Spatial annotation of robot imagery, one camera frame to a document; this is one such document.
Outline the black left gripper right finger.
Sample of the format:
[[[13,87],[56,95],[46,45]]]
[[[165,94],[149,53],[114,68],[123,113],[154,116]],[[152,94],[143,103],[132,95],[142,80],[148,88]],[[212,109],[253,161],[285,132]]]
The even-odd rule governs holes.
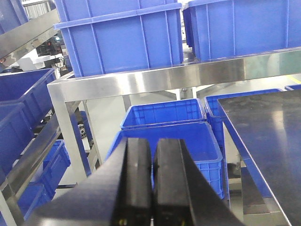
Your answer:
[[[166,157],[154,162],[154,225],[241,226],[243,223],[215,193],[181,142],[176,169]]]

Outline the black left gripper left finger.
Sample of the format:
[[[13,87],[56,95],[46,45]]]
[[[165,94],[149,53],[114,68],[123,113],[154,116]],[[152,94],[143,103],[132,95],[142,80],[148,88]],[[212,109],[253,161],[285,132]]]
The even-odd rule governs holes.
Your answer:
[[[151,151],[143,138],[123,138],[86,180],[37,208],[26,226],[149,226]]]

